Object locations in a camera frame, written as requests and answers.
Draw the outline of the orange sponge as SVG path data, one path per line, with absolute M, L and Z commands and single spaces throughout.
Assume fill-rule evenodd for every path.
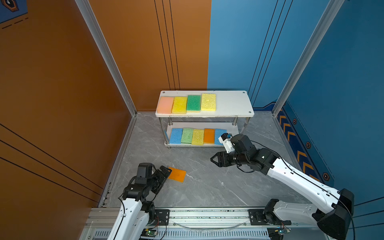
M 169 180 L 177 181 L 180 183 L 183 183 L 185 181 L 185 177 L 187 175 L 187 172 L 185 170 L 179 170 L 172 167 L 169 167 L 171 170 L 171 174 L 168 177 Z
M 215 144 L 215 129 L 204 129 L 204 144 Z

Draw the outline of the blue sponge row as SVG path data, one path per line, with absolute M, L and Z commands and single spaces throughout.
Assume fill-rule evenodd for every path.
M 219 138 L 223 135 L 223 134 L 226 134 L 227 133 L 227 130 L 223 130 L 223 129 L 215 129 L 215 138 L 214 138 L 214 144 L 215 145 L 222 145 L 222 143 L 220 143 L 219 141 Z
M 174 128 L 174 129 L 172 129 L 171 138 L 170 138 L 170 144 L 171 145 L 181 144 L 182 135 L 183 135 L 183 129 L 181 129 L 181 128 Z

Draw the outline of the pale yellow sponge row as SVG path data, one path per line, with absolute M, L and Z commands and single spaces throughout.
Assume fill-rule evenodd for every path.
M 203 146 L 204 145 L 204 133 L 205 130 L 193 129 L 193 138 L 191 144 L 194 146 Z

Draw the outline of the light green sponge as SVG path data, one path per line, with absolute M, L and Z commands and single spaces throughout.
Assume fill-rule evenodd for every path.
M 183 128 L 181 143 L 182 144 L 191 144 L 193 140 L 194 129 L 192 128 Z

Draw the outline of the dark green sponge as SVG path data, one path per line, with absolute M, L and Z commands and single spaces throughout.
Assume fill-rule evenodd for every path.
M 201 95 L 188 95 L 187 113 L 198 113 L 201 111 Z

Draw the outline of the pink sponge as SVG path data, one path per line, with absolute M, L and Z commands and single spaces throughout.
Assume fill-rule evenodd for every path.
M 157 105 L 157 114 L 170 115 L 174 104 L 174 97 L 160 97 Z

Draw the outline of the bright yellow sponge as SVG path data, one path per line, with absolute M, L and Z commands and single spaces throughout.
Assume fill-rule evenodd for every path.
M 172 114 L 184 115 L 187 113 L 187 97 L 174 97 L 174 103 L 172 107 Z

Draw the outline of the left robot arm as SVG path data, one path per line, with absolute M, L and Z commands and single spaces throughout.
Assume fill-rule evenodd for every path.
M 165 166 L 156 169 L 151 163 L 141 163 L 122 196 L 121 207 L 109 240 L 138 240 L 148 224 L 155 220 L 154 201 L 148 201 L 149 193 L 157 195 L 172 170 Z

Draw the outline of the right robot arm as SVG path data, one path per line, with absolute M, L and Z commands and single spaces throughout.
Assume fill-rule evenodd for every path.
M 294 204 L 271 199 L 262 214 L 249 211 L 252 224 L 279 225 L 278 235 L 292 222 L 318 227 L 336 240 L 344 240 L 349 228 L 354 228 L 354 194 L 322 184 L 286 162 L 277 152 L 263 146 L 258 149 L 248 136 L 224 133 L 218 141 L 223 152 L 211 157 L 219 168 L 247 165 L 251 173 L 260 172 L 280 181 L 309 200 L 308 204 Z

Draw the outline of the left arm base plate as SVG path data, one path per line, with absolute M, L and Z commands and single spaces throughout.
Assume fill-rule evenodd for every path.
M 149 211 L 148 226 L 168 226 L 170 220 L 169 209 L 155 209 Z

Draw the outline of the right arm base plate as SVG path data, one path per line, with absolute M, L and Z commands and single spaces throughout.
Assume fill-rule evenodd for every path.
M 282 221 L 273 212 L 265 213 L 262 209 L 249 209 L 248 214 L 252 226 L 290 226 L 292 224 L 291 221 Z

